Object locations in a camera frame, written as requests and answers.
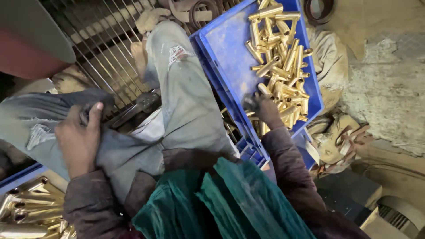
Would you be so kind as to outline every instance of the left hand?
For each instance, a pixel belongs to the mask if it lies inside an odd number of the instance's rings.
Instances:
[[[103,104],[98,102],[89,112],[87,127],[81,125],[82,108],[73,105],[68,116],[55,128],[56,139],[71,179],[95,171],[100,143],[100,120]]]

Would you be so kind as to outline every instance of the worker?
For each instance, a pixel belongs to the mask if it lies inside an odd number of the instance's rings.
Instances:
[[[162,96],[155,142],[102,127],[114,101],[99,89],[0,104],[0,138],[69,181],[63,216],[78,238],[368,238],[326,209],[273,102],[256,115],[277,185],[235,157],[184,30],[159,23],[146,50]]]

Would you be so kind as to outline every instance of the green cloth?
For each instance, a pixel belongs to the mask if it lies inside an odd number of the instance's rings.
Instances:
[[[255,164],[221,157],[214,169],[165,173],[133,218],[134,227],[147,239],[315,238]]]

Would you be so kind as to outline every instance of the light blue jeans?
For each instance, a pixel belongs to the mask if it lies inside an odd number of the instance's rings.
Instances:
[[[145,78],[159,83],[161,88],[165,134],[160,143],[149,144],[130,135],[102,129],[96,164],[110,178],[121,203],[137,170],[151,175],[163,173],[163,149],[234,152],[211,87],[184,30],[174,22],[159,23],[148,37],[146,50]],[[72,105],[100,100],[110,102],[113,99],[99,89],[10,97],[0,103],[0,138],[69,180],[54,137],[54,127],[67,116]]]

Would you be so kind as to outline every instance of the concrete floor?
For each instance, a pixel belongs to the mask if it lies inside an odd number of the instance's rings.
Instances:
[[[359,121],[369,122],[374,137],[422,156],[425,4],[419,0],[362,3],[365,53],[357,60],[349,52],[349,85],[340,104]]]

